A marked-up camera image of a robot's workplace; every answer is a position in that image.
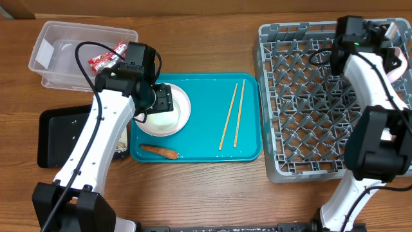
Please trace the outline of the small white bowl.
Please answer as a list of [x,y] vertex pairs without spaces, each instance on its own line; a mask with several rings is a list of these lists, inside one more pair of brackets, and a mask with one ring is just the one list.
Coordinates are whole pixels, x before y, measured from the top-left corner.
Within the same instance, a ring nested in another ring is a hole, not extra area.
[[159,130],[168,130],[177,125],[180,119],[180,107],[175,102],[173,103],[173,111],[155,113],[147,116],[147,123],[153,128]]

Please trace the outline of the large white bowl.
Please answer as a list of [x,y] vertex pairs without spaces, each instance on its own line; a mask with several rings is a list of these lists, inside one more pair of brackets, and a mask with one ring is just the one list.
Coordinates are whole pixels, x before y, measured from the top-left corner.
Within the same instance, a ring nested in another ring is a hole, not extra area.
[[385,69],[390,83],[397,81],[405,73],[407,60],[399,47],[388,49]]

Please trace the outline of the red foil snack wrapper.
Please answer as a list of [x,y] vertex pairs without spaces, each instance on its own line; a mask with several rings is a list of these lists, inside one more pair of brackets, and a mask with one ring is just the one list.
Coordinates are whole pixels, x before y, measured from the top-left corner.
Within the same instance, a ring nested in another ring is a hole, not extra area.
[[[119,42],[113,50],[121,55],[123,58],[126,57],[127,45],[121,41]],[[91,66],[91,70],[95,73],[102,71],[104,68],[110,68],[115,63],[120,60],[120,57],[112,52],[104,53],[98,55],[88,61],[88,64]]]

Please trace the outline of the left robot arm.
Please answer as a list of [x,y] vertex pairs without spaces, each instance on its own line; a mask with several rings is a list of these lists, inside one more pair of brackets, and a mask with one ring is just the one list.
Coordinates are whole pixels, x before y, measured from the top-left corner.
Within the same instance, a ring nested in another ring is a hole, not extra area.
[[130,231],[140,223],[120,218],[104,199],[115,149],[136,116],[173,110],[171,87],[158,84],[160,54],[144,43],[130,42],[125,57],[85,77],[94,93],[88,119],[67,161],[51,184],[38,183],[32,202],[41,232]]

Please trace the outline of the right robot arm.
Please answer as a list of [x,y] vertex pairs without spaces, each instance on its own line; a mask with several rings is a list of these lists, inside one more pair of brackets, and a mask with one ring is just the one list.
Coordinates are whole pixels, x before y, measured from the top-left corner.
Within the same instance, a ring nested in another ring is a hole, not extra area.
[[331,199],[319,210],[314,231],[365,231],[354,224],[369,199],[411,164],[411,110],[392,83],[406,72],[399,47],[385,48],[395,23],[377,24],[360,16],[337,20],[329,48],[332,75],[351,83],[361,109],[344,149],[346,172]]

